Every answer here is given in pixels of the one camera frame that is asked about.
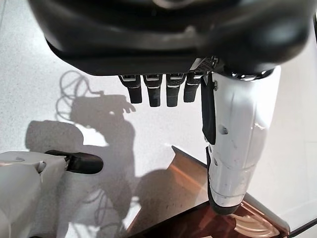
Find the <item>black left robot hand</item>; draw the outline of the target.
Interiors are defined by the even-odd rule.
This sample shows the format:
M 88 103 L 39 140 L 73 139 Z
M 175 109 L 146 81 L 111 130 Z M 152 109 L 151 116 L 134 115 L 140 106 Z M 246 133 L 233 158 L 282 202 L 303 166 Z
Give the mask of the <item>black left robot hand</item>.
M 31 0 L 56 56 L 95 76 L 116 75 L 130 101 L 145 83 L 152 107 L 201 88 L 213 210 L 234 213 L 269 130 L 280 65 L 308 39 L 314 0 Z

